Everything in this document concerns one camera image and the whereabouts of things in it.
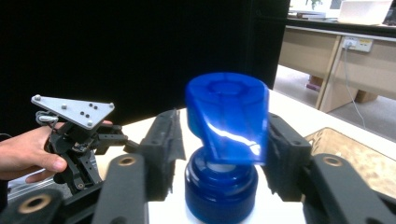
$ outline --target white storage box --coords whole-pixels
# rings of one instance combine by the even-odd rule
[[[364,25],[381,24],[392,0],[347,0],[341,3],[339,22]]]

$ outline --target wall socket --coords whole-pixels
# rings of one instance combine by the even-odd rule
[[[349,46],[348,49],[370,52],[372,45],[373,45],[373,39],[345,36],[343,48],[345,49],[346,46]]]

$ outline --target white table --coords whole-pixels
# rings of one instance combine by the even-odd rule
[[[331,127],[349,137],[362,142],[367,147],[396,159],[396,144],[382,137],[368,133],[363,129],[324,114],[312,107],[299,103],[280,93],[270,91],[271,113],[279,115],[300,135],[307,136],[324,127]],[[124,134],[129,139],[140,143],[146,136],[152,119],[145,119],[124,126]],[[195,137],[187,126],[186,110],[180,110],[180,123],[183,133],[186,161],[177,161],[175,170],[173,193],[170,193],[165,202],[148,203],[150,223],[201,223],[196,219],[185,204],[184,200],[184,169],[192,152],[202,143]],[[101,177],[105,178],[108,163],[115,157],[123,154],[123,147],[112,147],[105,156],[97,156],[97,164]],[[259,186],[256,195],[256,204],[251,215],[243,223],[305,223],[303,205],[301,203],[283,203],[277,195],[272,195],[267,188],[265,175],[262,169],[259,172]]]

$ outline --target perforated metal bracket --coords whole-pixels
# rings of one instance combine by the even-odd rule
[[[67,100],[41,95],[33,96],[32,103],[87,130],[91,130],[95,127],[115,108],[113,103],[104,104],[88,101]]]

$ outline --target beige basket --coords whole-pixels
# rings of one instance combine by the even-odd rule
[[[305,139],[312,145],[312,155],[329,153],[344,158],[370,188],[396,198],[395,160],[331,128],[311,133]]]

